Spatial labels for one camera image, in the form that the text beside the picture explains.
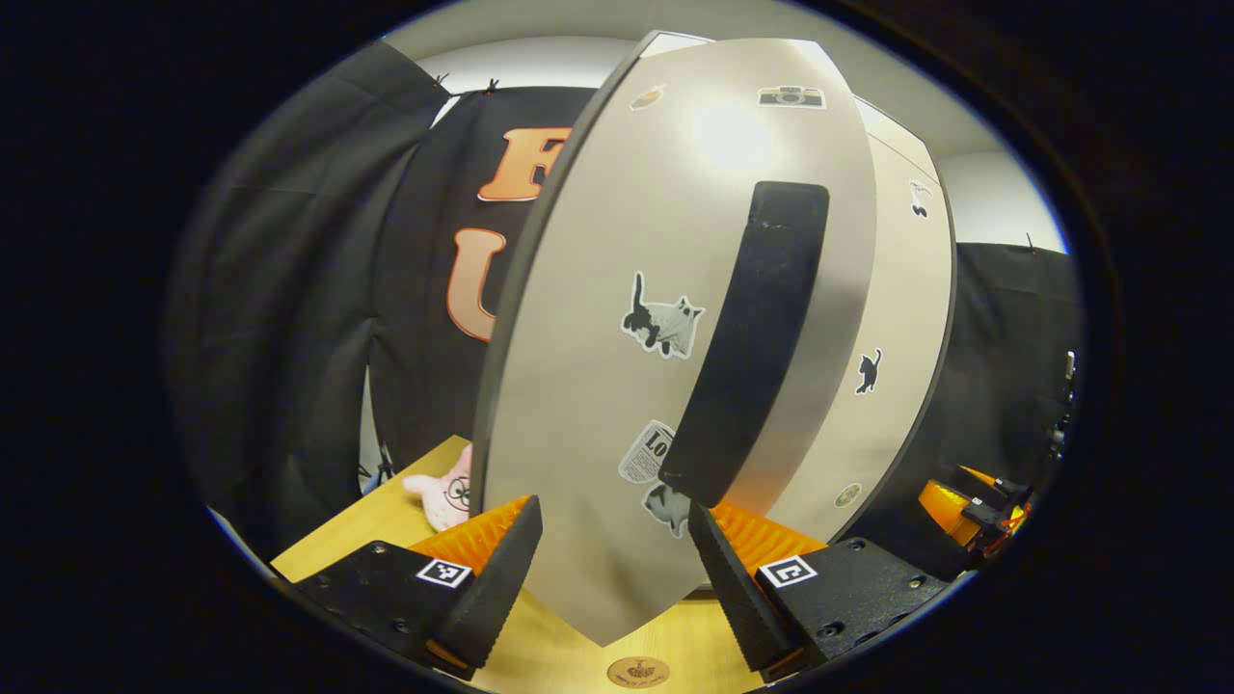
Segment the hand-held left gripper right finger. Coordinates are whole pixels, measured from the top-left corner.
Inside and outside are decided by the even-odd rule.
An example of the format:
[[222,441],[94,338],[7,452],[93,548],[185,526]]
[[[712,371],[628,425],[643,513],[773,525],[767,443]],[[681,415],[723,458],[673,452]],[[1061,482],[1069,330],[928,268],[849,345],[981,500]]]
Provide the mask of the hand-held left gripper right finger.
[[686,526],[740,654],[763,678],[837,668],[951,592],[868,538],[824,545],[727,503],[692,503]]

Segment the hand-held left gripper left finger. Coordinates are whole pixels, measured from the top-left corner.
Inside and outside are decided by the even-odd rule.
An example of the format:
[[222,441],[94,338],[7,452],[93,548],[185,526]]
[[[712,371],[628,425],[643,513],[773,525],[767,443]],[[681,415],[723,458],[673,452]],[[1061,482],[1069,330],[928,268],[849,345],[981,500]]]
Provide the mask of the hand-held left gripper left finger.
[[474,673],[520,598],[542,532],[539,496],[528,494],[410,547],[366,542],[294,587],[392,654]]

